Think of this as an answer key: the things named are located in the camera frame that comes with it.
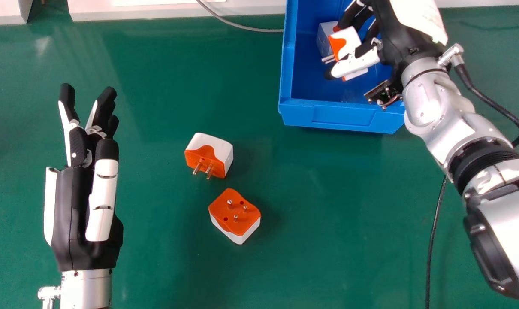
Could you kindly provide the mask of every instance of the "gray cable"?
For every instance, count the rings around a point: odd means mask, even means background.
[[[206,6],[202,0],[196,0],[200,6],[202,6],[205,10],[207,10],[212,16],[220,20],[222,23],[228,24],[233,27],[237,27],[239,29],[248,30],[248,31],[254,31],[256,33],[283,33],[284,29],[261,29],[261,28],[254,28],[254,27],[248,27],[236,24],[232,21],[224,19],[222,16],[219,16],[216,12],[214,12],[211,8]]]

